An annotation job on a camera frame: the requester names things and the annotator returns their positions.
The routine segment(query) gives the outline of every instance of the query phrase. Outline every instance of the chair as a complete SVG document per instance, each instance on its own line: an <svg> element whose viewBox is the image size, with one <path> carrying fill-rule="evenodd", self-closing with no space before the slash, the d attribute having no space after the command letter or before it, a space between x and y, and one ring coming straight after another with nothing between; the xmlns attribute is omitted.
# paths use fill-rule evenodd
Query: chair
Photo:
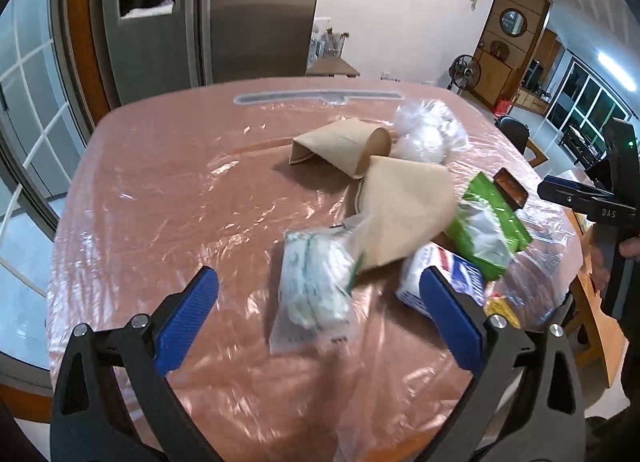
<svg viewBox="0 0 640 462"><path fill-rule="evenodd" d="M511 116L501 116L495 120L495 127L510 140L522 155L527 148L534 153L535 157L529 161L531 168L536 168L536 166L548 161L542 150L529 139L529 128L517 119Z"/></svg>
<svg viewBox="0 0 640 462"><path fill-rule="evenodd" d="M495 127L524 155L529 142L529 128L526 125L511 116L501 116L495 120Z"/></svg>

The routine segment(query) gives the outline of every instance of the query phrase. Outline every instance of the refrigerator door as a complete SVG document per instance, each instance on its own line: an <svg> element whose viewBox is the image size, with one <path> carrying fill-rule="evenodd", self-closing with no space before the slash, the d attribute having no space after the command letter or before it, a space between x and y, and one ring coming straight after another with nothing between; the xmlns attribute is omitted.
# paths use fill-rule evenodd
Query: refrigerator door
<svg viewBox="0 0 640 462"><path fill-rule="evenodd" d="M206 84L304 76L316 0L200 0Z"/></svg>
<svg viewBox="0 0 640 462"><path fill-rule="evenodd" d="M122 104L200 84L195 0L102 0Z"/></svg>

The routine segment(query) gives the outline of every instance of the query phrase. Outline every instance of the white plastic bag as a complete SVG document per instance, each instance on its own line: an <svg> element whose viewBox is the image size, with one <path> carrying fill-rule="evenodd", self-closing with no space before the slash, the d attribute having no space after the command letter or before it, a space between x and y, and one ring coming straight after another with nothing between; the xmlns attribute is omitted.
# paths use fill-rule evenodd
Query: white plastic bag
<svg viewBox="0 0 640 462"><path fill-rule="evenodd" d="M507 267L513 260L507 240L491 205L482 200L461 200L458 217L473 244L473 255L490 264Z"/></svg>
<svg viewBox="0 0 640 462"><path fill-rule="evenodd" d="M399 107L394 126L400 139L391 156L398 159L448 165L469 148L464 127L438 99Z"/></svg>
<svg viewBox="0 0 640 462"><path fill-rule="evenodd" d="M357 334L351 287L367 230L368 221L358 215L342 226L286 233L272 354Z"/></svg>

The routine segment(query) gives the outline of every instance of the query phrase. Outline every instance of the table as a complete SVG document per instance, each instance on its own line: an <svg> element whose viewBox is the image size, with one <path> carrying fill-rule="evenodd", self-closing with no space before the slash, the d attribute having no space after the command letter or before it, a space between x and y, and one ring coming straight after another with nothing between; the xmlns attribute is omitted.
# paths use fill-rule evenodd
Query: table
<svg viewBox="0 0 640 462"><path fill-rule="evenodd" d="M307 76L347 76L347 78L357 78L360 73L342 58L331 58L321 56L306 71Z"/></svg>
<svg viewBox="0 0 640 462"><path fill-rule="evenodd" d="M433 438L470 376L433 324L393 294L398 262L358 278L356 341L269 354L284 231L339 222L357 188L319 158L289 166L291 138L342 117L388 124L402 103L234 103L241 94L299 89L392 89L407 99L444 100L472 144L450 165L456 194L480 169L493 175L503 166L530 193L522 216L535 240L495 290L513 298L525 325L542 326L582 264L580 245L562 208L537 197L539 176L478 110L431 86L255 80L143 100L100 122L54 244L47 319L52 377L76 324L121 327L182 290L207 264L219 274L220 297L168 381L215 449L230 462L402 460ZM126 375L117 376L138 430L153 445Z"/></svg>
<svg viewBox="0 0 640 462"><path fill-rule="evenodd" d="M560 139L560 145L565 145L569 148L577 157L577 161L585 168L590 168L597 161L598 157L593 146L588 145L584 140L582 134L572 126L567 126L562 139Z"/></svg>

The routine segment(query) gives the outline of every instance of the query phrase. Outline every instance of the fluorescent light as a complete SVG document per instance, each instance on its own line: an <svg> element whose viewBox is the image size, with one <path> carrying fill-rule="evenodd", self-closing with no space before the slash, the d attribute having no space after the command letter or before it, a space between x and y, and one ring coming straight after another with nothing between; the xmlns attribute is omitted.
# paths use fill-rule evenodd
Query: fluorescent light
<svg viewBox="0 0 640 462"><path fill-rule="evenodd" d="M623 70L623 68L620 67L620 65L618 65L616 62L614 62L609 56L601 52L598 55L598 61L601 64L603 64L607 68L607 70L616 77L616 80L622 83L624 88L626 88L631 92L636 91L636 83L631 79L631 76L629 76Z"/></svg>

